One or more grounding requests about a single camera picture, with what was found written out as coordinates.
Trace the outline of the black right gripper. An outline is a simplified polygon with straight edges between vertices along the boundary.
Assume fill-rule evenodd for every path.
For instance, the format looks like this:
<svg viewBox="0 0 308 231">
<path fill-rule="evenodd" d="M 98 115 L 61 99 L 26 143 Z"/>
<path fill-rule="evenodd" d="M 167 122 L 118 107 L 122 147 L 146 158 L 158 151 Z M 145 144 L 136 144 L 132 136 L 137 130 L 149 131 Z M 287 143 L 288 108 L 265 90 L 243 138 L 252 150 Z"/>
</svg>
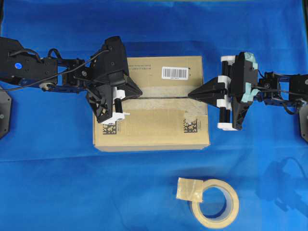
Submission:
<svg viewBox="0 0 308 231">
<path fill-rule="evenodd" d="M 219 108 L 217 127 L 224 131 L 241 130 L 257 86 L 258 63 L 249 52 L 220 58 L 222 74 L 191 91 L 188 98 Z"/>
</svg>

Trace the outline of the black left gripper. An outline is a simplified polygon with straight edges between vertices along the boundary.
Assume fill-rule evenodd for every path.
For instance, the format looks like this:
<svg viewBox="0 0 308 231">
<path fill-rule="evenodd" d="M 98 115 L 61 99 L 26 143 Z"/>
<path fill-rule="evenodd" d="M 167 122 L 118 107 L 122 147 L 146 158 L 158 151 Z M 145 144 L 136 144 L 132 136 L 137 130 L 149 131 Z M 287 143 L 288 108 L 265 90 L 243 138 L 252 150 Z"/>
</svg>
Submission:
<svg viewBox="0 0 308 231">
<path fill-rule="evenodd" d="M 125 46 L 119 36 L 110 37 L 99 54 L 90 64 L 92 81 L 87 86 L 86 99 L 98 123 L 104 123 L 116 115 L 123 115 L 122 98 L 136 99 L 142 90 L 129 77 Z"/>
</svg>

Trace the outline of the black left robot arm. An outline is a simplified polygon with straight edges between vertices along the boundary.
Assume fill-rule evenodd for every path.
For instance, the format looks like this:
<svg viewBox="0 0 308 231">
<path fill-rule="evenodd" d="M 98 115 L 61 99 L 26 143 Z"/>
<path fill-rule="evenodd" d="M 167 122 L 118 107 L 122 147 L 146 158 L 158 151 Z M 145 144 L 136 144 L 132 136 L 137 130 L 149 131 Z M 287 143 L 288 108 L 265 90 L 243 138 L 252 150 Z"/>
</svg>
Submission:
<svg viewBox="0 0 308 231">
<path fill-rule="evenodd" d="M 130 78 L 126 48 L 119 36 L 106 39 L 88 61 L 64 59 L 55 48 L 41 58 L 15 39 L 0 39 L 0 80 L 22 89 L 80 93 L 98 123 L 112 124 L 124 119 L 122 101 L 136 99 L 142 90 Z"/>
</svg>

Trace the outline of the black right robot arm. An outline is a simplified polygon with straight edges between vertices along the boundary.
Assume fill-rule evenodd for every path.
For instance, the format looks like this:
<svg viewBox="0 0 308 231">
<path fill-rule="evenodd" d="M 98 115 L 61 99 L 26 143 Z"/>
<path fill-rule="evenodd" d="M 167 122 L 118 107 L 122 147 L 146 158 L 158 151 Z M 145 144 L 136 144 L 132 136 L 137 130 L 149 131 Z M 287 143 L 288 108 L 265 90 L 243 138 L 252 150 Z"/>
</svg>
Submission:
<svg viewBox="0 0 308 231">
<path fill-rule="evenodd" d="M 255 56 L 249 52 L 222 56 L 221 64 L 221 75 L 188 94 L 190 99 L 219 109 L 221 130 L 242 130 L 254 101 L 281 106 L 290 115 L 299 114 L 308 103 L 307 75 L 262 74 Z"/>
</svg>

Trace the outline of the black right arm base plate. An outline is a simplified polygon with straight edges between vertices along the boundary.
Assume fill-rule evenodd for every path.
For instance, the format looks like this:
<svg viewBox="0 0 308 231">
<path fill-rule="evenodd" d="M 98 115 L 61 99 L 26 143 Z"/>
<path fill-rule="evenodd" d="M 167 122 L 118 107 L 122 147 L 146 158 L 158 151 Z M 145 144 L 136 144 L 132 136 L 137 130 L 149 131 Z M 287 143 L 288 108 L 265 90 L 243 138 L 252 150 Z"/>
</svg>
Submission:
<svg viewBox="0 0 308 231">
<path fill-rule="evenodd" d="M 301 107 L 299 111 L 300 135 L 308 142 L 308 105 Z"/>
</svg>

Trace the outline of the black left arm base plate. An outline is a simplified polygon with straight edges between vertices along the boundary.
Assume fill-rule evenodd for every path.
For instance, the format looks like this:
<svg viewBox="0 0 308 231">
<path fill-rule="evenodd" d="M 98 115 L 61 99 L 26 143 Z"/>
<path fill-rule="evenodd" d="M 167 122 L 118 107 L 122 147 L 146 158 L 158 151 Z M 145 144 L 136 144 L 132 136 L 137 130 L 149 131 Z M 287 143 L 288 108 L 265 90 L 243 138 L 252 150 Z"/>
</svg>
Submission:
<svg viewBox="0 0 308 231">
<path fill-rule="evenodd" d="M 0 92 L 0 138 L 2 139 L 10 129 L 12 98 L 7 92 Z"/>
</svg>

